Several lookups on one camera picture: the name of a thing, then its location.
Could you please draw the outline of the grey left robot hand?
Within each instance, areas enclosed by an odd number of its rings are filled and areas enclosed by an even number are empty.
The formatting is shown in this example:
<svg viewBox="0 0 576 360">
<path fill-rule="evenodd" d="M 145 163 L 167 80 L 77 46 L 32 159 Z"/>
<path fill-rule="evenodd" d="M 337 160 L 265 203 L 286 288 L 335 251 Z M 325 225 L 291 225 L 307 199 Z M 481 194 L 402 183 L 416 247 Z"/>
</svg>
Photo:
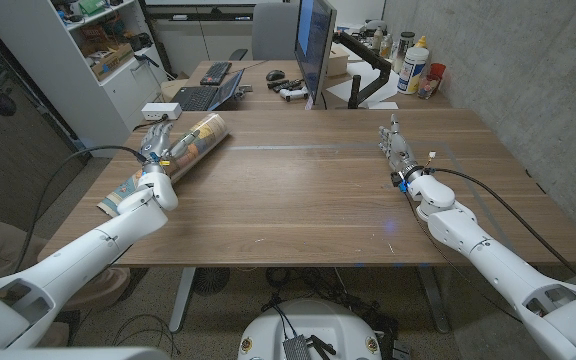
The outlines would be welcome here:
<svg viewBox="0 0 576 360">
<path fill-rule="evenodd" d="M 151 126 L 141 140 L 139 153 L 152 162 L 181 157 L 189 145 L 199 137 L 200 131 L 191 131 L 172 143 L 169 135 L 173 127 L 174 124 L 171 121 Z"/>
</svg>

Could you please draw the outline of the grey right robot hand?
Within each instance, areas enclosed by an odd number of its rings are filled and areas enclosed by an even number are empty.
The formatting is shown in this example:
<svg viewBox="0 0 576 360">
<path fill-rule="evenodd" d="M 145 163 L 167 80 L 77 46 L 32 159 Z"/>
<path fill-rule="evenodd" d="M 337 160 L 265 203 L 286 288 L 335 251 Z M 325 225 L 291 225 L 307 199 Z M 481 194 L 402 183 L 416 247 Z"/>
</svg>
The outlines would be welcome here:
<svg viewBox="0 0 576 360">
<path fill-rule="evenodd" d="M 391 169 L 400 178 L 411 183 L 422 175 L 423 167 L 420 166 L 409 144 L 399 131 L 399 122 L 395 114 L 391 115 L 390 127 L 379 127 L 381 141 L 380 149 L 386 155 Z"/>
</svg>

